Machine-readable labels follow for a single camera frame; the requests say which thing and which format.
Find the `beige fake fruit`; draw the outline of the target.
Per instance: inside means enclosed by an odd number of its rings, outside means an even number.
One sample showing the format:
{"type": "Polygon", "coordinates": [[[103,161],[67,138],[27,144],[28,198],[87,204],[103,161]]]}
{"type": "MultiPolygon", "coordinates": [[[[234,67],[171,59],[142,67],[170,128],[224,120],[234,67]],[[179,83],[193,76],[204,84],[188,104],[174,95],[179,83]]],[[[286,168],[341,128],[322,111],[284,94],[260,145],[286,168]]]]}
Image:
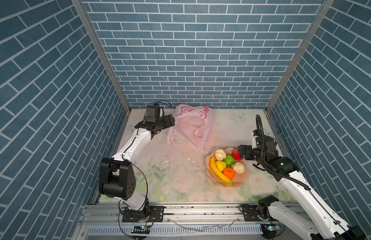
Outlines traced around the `beige fake fruit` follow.
{"type": "Polygon", "coordinates": [[[214,157],[216,161],[223,161],[226,158],[226,152],[223,149],[218,148],[214,151],[214,157]]]}
{"type": "Polygon", "coordinates": [[[246,172],[245,164],[240,161],[234,163],[231,167],[237,174],[244,174],[246,172]]]}

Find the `red fake fruit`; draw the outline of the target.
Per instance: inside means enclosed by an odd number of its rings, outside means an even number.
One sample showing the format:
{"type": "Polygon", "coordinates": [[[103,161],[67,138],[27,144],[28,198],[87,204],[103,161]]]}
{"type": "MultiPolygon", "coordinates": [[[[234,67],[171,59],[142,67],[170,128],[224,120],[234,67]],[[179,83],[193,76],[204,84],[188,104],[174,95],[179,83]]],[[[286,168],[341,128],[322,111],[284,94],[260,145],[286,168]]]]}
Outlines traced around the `red fake fruit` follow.
{"type": "Polygon", "coordinates": [[[241,161],[242,158],[240,157],[239,155],[239,151],[238,149],[234,149],[231,153],[232,157],[236,160],[236,161],[241,161]]]}

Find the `green fake fruit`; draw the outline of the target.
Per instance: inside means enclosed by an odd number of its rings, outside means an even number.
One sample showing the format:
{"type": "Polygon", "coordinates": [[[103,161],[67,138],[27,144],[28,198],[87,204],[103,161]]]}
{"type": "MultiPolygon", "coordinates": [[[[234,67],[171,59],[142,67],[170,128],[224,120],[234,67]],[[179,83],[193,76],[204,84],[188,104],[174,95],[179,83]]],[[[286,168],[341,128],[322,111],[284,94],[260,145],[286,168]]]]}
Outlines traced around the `green fake fruit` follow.
{"type": "Polygon", "coordinates": [[[235,158],[230,154],[227,154],[223,161],[225,162],[227,167],[231,167],[233,164],[236,163],[235,158]]]}

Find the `orange fake fruit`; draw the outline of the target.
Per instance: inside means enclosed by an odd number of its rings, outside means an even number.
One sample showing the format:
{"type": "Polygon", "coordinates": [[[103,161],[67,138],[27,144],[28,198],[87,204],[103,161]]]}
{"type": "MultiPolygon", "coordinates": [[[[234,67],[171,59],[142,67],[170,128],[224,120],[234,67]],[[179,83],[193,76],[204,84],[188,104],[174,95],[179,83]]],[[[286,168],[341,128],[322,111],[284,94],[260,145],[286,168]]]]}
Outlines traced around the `orange fake fruit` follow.
{"type": "Polygon", "coordinates": [[[230,180],[235,176],[235,171],[232,168],[225,168],[222,173],[230,180]]]}

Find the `pink plastic bag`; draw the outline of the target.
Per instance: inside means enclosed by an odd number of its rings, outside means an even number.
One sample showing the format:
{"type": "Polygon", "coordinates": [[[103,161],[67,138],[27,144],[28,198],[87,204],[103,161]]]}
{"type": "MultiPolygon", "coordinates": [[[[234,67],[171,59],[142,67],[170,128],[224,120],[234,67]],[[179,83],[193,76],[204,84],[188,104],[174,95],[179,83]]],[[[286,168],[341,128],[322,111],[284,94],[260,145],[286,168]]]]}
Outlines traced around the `pink plastic bag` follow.
{"type": "Polygon", "coordinates": [[[212,108],[180,104],[176,107],[173,117],[175,125],[168,132],[168,144],[172,145],[174,137],[178,136],[196,149],[205,146],[214,125],[212,108]]]}

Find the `yellow fake fruit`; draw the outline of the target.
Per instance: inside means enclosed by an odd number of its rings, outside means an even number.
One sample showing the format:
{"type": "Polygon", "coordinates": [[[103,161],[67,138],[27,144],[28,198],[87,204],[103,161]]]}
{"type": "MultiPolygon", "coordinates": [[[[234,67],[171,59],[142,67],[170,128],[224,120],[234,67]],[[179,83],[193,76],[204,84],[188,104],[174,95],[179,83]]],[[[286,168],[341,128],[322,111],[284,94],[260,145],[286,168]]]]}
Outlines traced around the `yellow fake fruit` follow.
{"type": "Polygon", "coordinates": [[[226,163],[224,161],[215,161],[215,166],[216,168],[220,171],[223,172],[223,170],[227,167],[226,163]]]}

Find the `yellow fake banana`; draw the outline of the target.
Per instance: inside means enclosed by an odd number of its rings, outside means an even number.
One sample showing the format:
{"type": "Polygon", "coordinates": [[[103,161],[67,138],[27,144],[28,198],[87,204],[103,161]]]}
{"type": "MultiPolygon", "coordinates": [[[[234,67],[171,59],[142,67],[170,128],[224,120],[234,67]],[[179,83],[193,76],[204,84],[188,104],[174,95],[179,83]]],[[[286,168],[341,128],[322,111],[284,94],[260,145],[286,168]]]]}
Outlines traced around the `yellow fake banana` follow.
{"type": "Polygon", "coordinates": [[[225,182],[226,184],[229,184],[229,185],[232,185],[233,184],[233,182],[231,181],[231,179],[229,179],[227,176],[225,176],[222,172],[219,171],[219,169],[215,165],[215,157],[211,157],[210,158],[209,166],[210,166],[211,170],[215,173],[215,175],[220,180],[222,180],[223,182],[225,182]]]}

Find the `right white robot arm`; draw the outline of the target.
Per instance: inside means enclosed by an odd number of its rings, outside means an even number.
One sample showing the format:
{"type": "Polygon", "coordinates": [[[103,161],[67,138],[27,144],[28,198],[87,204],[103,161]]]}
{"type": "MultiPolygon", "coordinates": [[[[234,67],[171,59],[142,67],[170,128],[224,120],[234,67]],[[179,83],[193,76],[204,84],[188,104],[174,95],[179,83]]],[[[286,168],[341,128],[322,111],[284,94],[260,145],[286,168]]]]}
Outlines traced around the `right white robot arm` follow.
{"type": "Polygon", "coordinates": [[[257,215],[264,221],[277,220],[304,240],[364,240],[359,226],[351,226],[312,189],[297,166],[277,152],[240,145],[239,156],[254,160],[284,186],[309,216],[309,220],[289,210],[278,198],[267,196],[258,201],[257,215]]]}

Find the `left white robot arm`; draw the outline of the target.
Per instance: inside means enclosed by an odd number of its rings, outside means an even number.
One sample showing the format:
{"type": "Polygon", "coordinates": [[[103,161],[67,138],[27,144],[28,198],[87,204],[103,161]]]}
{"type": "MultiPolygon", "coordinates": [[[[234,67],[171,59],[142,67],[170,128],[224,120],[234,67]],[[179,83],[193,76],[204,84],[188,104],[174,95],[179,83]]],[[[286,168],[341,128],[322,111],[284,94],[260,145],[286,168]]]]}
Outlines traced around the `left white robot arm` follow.
{"type": "Polygon", "coordinates": [[[109,198],[121,200],[132,211],[145,211],[148,198],[136,192],[136,177],[133,164],[143,148],[153,136],[162,130],[173,127],[172,115],[163,117],[145,117],[135,125],[132,137],[112,157],[100,162],[99,192],[109,198]]]}

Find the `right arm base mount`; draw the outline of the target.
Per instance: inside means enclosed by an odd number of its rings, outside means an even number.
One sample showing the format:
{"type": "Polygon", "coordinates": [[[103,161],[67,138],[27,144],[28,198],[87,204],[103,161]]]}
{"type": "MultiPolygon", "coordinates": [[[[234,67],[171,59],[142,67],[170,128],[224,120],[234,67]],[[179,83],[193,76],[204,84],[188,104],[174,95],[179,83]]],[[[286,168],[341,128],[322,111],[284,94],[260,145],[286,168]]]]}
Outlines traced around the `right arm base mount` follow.
{"type": "Polygon", "coordinates": [[[262,221],[262,222],[271,222],[276,221],[276,219],[272,218],[267,207],[262,205],[248,205],[248,204],[241,204],[238,207],[239,211],[243,214],[244,220],[246,222],[255,222],[255,221],[262,221]]]}

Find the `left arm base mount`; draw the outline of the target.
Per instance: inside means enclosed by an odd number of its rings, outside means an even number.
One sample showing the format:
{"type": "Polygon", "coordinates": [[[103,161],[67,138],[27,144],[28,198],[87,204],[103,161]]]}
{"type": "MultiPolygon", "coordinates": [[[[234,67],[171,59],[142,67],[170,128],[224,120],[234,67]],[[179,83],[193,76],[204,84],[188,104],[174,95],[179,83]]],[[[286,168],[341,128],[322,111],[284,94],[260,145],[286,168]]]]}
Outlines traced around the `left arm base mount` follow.
{"type": "Polygon", "coordinates": [[[144,207],[142,211],[129,210],[127,207],[121,209],[123,223],[145,223],[162,222],[164,217],[164,206],[144,207]]]}

